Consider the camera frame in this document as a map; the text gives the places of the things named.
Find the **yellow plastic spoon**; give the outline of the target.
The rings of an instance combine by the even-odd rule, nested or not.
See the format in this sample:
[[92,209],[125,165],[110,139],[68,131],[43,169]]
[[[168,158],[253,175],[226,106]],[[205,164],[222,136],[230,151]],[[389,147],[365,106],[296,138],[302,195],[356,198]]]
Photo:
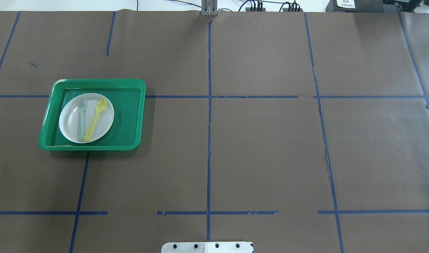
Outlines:
[[95,132],[97,120],[98,120],[100,114],[102,112],[104,112],[104,110],[106,109],[107,103],[108,102],[105,98],[101,98],[101,99],[99,99],[98,103],[96,104],[94,117],[92,118],[92,121],[91,121],[88,129],[86,130],[85,135],[84,135],[84,142],[89,142],[92,139],[94,132]]

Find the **green plastic tray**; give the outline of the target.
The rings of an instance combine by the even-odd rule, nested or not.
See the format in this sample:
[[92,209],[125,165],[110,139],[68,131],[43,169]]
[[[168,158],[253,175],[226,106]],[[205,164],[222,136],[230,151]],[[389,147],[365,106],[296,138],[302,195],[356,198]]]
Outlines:
[[[141,140],[146,85],[141,79],[60,79],[52,86],[39,134],[46,151],[127,151]],[[62,135],[59,117],[64,106],[83,93],[99,93],[110,100],[115,118],[101,139],[73,143]]]

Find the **pale green plastic fork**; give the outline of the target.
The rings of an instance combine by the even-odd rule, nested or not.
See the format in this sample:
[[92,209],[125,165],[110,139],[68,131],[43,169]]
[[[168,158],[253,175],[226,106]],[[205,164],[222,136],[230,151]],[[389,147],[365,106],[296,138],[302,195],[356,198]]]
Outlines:
[[77,98],[77,110],[78,110],[78,127],[77,127],[77,139],[78,141],[84,140],[84,133],[85,133],[85,119],[84,119],[84,112],[86,110],[86,105],[84,98],[79,96]]

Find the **white round plate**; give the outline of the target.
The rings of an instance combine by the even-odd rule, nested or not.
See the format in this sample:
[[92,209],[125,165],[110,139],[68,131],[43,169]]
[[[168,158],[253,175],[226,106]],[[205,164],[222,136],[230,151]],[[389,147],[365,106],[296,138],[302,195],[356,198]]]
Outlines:
[[[77,127],[78,127],[78,110],[77,98],[81,96],[84,98],[86,110],[84,112],[85,119],[85,133],[88,129],[92,118],[95,114],[95,107],[101,98],[107,100],[107,107],[102,112],[97,120],[96,128],[92,139],[89,142],[78,141]],[[73,143],[87,144],[97,141],[104,137],[110,130],[115,118],[115,111],[109,99],[99,93],[83,93],[71,99],[62,109],[59,117],[59,129],[65,138]]]

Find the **black box with label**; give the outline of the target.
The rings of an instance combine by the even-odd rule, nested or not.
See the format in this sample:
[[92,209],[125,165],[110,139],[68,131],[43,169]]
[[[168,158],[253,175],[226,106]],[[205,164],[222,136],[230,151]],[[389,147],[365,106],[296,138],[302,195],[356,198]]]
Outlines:
[[384,13],[383,0],[329,0],[326,12]]

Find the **aluminium frame post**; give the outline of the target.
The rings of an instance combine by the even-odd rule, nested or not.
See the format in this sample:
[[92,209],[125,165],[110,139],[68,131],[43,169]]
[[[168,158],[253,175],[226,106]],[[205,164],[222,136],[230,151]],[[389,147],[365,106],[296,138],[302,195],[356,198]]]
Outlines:
[[202,16],[217,16],[219,8],[217,0],[201,0],[201,15]]

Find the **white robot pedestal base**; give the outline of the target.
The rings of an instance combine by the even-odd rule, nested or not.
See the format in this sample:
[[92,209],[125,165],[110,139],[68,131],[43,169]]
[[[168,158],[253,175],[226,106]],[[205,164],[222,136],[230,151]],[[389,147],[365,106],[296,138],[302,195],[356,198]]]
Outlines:
[[162,253],[253,253],[253,243],[246,241],[168,242]]

